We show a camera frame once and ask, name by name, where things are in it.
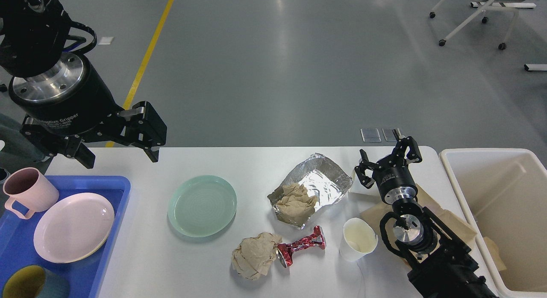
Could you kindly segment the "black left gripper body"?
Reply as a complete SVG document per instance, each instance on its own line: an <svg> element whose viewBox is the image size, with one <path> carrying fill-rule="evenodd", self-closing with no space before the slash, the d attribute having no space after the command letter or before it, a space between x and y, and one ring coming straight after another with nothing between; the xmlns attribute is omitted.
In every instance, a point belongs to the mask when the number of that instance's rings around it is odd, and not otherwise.
<svg viewBox="0 0 547 298"><path fill-rule="evenodd" d="M45 74L12 78L9 96L57 136L82 134L122 108L84 55L64 52Z"/></svg>

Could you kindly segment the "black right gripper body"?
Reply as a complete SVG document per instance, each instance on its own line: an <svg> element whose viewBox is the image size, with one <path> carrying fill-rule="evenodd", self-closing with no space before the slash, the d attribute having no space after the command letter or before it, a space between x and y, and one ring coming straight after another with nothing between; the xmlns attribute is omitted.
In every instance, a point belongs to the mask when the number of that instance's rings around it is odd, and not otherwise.
<svg viewBox="0 0 547 298"><path fill-rule="evenodd" d="M392 205L400 199L415 199L418 188L407 167L386 167L372 175L382 201Z"/></svg>

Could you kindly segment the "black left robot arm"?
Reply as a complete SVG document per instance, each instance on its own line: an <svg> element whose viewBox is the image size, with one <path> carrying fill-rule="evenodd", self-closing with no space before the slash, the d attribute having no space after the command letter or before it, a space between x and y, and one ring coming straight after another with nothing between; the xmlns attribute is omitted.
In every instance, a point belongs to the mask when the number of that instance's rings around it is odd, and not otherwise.
<svg viewBox="0 0 547 298"><path fill-rule="evenodd" d="M123 109L85 56L94 30L59 0L1 0L1 67L10 99L25 112L20 133L45 156L94 167L87 143L115 142L159 160L167 126L148 101Z"/></svg>

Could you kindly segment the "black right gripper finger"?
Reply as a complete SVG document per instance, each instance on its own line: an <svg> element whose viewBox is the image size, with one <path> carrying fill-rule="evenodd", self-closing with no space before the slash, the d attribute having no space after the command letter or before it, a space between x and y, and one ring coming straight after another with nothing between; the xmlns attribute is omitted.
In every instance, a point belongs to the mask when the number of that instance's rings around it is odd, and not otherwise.
<svg viewBox="0 0 547 298"><path fill-rule="evenodd" d="M371 170L372 172L378 170L378 163L371 162L368 159L367 152L365 152L365 150L359 150L359 153L361 155L361 159L358 165L356 165L356 167L354 168L354 171L357 174L361 185L364 186L366 189L371 189L375 181L372 177L368 177L365 172L366 170Z"/></svg>
<svg viewBox="0 0 547 298"><path fill-rule="evenodd" d="M420 163L423 158L418 143L412 136L403 136L397 129L392 130L397 139L393 151L388 156L391 167L408 167L412 163Z"/></svg>

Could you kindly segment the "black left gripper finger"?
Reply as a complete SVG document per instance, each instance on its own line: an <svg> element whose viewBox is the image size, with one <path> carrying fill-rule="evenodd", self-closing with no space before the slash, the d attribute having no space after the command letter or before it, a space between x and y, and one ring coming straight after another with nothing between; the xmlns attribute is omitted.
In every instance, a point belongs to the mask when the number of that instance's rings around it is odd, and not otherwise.
<svg viewBox="0 0 547 298"><path fill-rule="evenodd" d="M159 147L166 144L167 126L151 103L141 101L129 110L108 115L107 135L113 142L142 149L156 163Z"/></svg>
<svg viewBox="0 0 547 298"><path fill-rule="evenodd" d="M95 155L83 144L84 138L79 135L57 136L29 115L25 116L20 133L45 156L61 154L78 160L85 168L94 167Z"/></svg>

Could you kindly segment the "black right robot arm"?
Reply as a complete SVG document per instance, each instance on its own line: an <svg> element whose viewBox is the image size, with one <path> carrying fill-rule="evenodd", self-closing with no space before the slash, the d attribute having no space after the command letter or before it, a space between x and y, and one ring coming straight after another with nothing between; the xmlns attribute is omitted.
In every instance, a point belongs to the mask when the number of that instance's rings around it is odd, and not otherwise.
<svg viewBox="0 0 547 298"><path fill-rule="evenodd" d="M367 189L377 185L381 201L391 208L379 221L385 247L405 259L411 271L408 279L424 298L494 298L486 278L476 275L478 264L471 248L429 208L418 202L418 188L409 165L420 163L422 155L412 136L393 129L393 151L377 162L361 160L354 168Z"/></svg>

